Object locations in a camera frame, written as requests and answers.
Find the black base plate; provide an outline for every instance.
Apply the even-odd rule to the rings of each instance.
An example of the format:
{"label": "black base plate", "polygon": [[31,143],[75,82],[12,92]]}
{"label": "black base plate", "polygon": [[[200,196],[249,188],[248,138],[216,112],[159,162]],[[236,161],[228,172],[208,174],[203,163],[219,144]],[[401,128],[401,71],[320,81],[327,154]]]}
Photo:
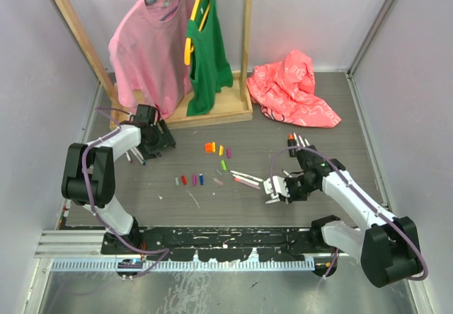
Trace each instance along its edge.
{"label": "black base plate", "polygon": [[[304,254],[330,253],[332,248],[315,248],[308,228],[288,227],[156,227],[143,229],[146,250],[170,248],[166,259],[192,261],[195,251],[202,262],[247,260],[257,248],[260,262],[303,261]],[[104,244],[104,255],[136,254],[124,245]],[[148,255],[156,260],[158,255]]]}

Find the gray floor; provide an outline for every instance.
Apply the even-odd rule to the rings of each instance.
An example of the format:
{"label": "gray floor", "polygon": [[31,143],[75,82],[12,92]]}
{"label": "gray floor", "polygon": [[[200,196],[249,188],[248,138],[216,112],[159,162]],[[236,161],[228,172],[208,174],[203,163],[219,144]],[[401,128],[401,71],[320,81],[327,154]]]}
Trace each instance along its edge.
{"label": "gray floor", "polygon": [[[307,202],[286,205],[264,202],[264,191],[240,185],[229,174],[220,178],[219,186],[212,181],[220,158],[204,152],[208,141],[231,147],[232,158],[226,159],[229,169],[269,177],[270,159],[287,145],[290,132],[299,132],[316,145],[319,151],[337,158],[350,171],[355,181],[380,201],[375,177],[365,147],[359,120],[345,74],[316,75],[316,94],[342,117],[333,129],[312,129],[274,122],[265,118],[255,107],[253,120],[218,126],[176,129],[176,149],[166,149],[162,158],[148,161],[146,167],[129,164],[125,157],[115,163],[116,195],[126,211],[137,217],[141,225],[163,226],[309,226],[311,221],[335,214],[352,221],[329,197],[313,193]],[[104,96],[102,104],[109,106]],[[98,115],[91,137],[98,138],[108,132],[108,121]],[[275,167],[299,170],[295,158],[282,154]],[[175,176],[185,175],[191,180],[193,173],[203,173],[204,186],[175,186]],[[188,191],[196,198],[194,202]],[[94,225],[94,217],[85,209],[73,205],[68,225]]]}
{"label": "gray floor", "polygon": [[52,272],[43,301],[42,314],[417,313],[407,281],[374,288],[350,257],[326,281],[311,272],[151,272],[133,282]]}

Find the pink shirt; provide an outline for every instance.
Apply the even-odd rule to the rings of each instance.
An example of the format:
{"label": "pink shirt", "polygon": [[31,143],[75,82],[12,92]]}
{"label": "pink shirt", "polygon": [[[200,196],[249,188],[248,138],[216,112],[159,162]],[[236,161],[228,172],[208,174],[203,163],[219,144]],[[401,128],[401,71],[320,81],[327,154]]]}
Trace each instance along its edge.
{"label": "pink shirt", "polygon": [[192,90],[184,46],[193,1],[157,0],[147,6],[139,0],[121,21],[108,51],[118,98],[125,107],[137,107],[133,91],[141,90],[146,104],[156,106],[167,118]]}

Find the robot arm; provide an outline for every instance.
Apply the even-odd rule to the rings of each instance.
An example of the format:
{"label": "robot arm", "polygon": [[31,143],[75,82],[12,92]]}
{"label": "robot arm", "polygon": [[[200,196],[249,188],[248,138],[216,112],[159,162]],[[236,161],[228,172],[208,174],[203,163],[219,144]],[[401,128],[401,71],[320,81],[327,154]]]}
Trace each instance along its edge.
{"label": "robot arm", "polygon": [[357,228],[347,226],[336,216],[315,220],[310,229],[315,245],[336,247],[354,257],[376,287],[420,273],[423,270],[420,260],[382,217],[396,224],[420,250],[414,222],[408,217],[399,219],[377,204],[357,185],[340,162],[331,160],[342,176],[326,160],[315,154],[315,146],[307,148],[310,151],[297,152],[303,175],[290,175],[286,178],[272,176],[275,190],[270,178],[264,182],[265,191],[271,196],[267,203],[306,201],[311,192],[321,190],[341,205],[357,224]]}
{"label": "robot arm", "polygon": [[[101,143],[88,153],[86,163],[91,169],[88,174],[93,191],[96,212],[128,243],[138,247],[141,238],[137,221],[128,214],[115,196],[114,162],[126,151],[138,148],[145,159],[155,158],[156,154],[167,146],[175,146],[165,121],[156,121],[157,109],[148,105],[139,105],[136,115],[123,122],[117,129],[104,136]],[[62,182],[62,194],[74,203],[91,211],[82,173],[82,154],[94,141],[87,144],[72,144],[67,153]]]}

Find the wooden rack base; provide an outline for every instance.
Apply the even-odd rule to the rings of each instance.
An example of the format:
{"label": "wooden rack base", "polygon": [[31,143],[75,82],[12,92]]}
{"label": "wooden rack base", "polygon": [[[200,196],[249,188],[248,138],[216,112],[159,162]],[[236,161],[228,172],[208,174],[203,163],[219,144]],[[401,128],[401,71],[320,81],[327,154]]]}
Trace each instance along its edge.
{"label": "wooden rack base", "polygon": [[[193,92],[187,94],[179,103],[176,111],[166,120],[171,129],[198,127],[231,122],[249,121],[253,116],[250,94],[247,92],[246,99],[242,101],[240,95],[240,71],[233,71],[233,86],[223,87],[221,93],[215,96],[215,104],[206,115],[186,116],[189,101],[193,98]],[[144,103],[141,91],[134,93],[138,103]],[[130,111],[127,107],[120,107],[124,111]],[[119,122],[127,120],[128,116],[123,112],[112,111],[111,116]],[[110,128],[116,128],[115,123],[110,122]]]}

